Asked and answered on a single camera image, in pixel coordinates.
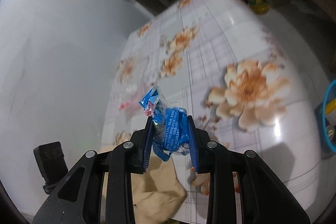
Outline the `yellow small box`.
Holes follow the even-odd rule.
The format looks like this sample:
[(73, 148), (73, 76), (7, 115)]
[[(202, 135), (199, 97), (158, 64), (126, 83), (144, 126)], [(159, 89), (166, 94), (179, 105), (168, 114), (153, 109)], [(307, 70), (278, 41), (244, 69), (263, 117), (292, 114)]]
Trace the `yellow small box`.
[(329, 115), (336, 110), (336, 99), (333, 99), (325, 107), (325, 115)]

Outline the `floral tablecloth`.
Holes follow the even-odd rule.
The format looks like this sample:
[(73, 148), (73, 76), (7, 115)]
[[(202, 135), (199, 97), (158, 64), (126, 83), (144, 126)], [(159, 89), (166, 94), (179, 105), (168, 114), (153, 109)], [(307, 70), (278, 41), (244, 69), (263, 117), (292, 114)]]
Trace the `floral tablecloth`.
[(126, 119), (122, 87), (158, 86), (169, 107), (227, 148), (253, 149), (314, 221), (335, 193), (323, 161), (312, 78), (298, 65), (315, 57), (289, 39), (284, 48), (242, 0), (180, 0), (128, 38), (112, 83), (101, 149), (143, 128), (143, 109)]

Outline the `blue wrapper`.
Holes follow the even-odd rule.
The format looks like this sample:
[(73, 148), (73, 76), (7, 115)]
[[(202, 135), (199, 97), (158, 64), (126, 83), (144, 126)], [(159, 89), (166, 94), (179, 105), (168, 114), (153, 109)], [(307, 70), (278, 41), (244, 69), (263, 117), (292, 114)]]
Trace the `blue wrapper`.
[(158, 86), (152, 87), (139, 104), (145, 115), (152, 118), (156, 156), (168, 161), (173, 153), (183, 156), (190, 153), (188, 117), (184, 108), (169, 107)]

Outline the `blue plastic trash basket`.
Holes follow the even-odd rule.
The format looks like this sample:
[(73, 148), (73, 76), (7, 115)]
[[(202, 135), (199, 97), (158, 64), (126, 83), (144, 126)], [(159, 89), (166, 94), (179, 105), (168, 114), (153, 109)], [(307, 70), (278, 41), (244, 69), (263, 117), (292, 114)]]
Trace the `blue plastic trash basket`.
[(335, 99), (335, 80), (329, 84), (322, 103), (315, 109), (319, 138), (325, 157), (335, 154), (335, 111), (329, 115), (325, 115), (326, 104), (333, 99)]

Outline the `clear plastic bag red print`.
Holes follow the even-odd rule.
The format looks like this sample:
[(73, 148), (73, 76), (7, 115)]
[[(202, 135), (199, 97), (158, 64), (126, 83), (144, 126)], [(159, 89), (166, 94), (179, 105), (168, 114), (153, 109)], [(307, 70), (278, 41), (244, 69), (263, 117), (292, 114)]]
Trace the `clear plastic bag red print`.
[(150, 90), (150, 86), (147, 83), (132, 83), (122, 87), (121, 101), (118, 104), (118, 110), (121, 114), (124, 114), (126, 119), (130, 119), (135, 116), (142, 109), (139, 101)]

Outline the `brown paper bag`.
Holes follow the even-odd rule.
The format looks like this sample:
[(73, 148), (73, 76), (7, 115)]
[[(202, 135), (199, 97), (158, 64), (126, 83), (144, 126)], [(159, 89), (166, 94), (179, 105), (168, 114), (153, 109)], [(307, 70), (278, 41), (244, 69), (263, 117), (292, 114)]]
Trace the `brown paper bag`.
[(175, 216), (187, 196), (173, 160), (162, 161), (154, 154), (144, 174), (132, 174), (131, 186), (136, 223), (164, 223)]

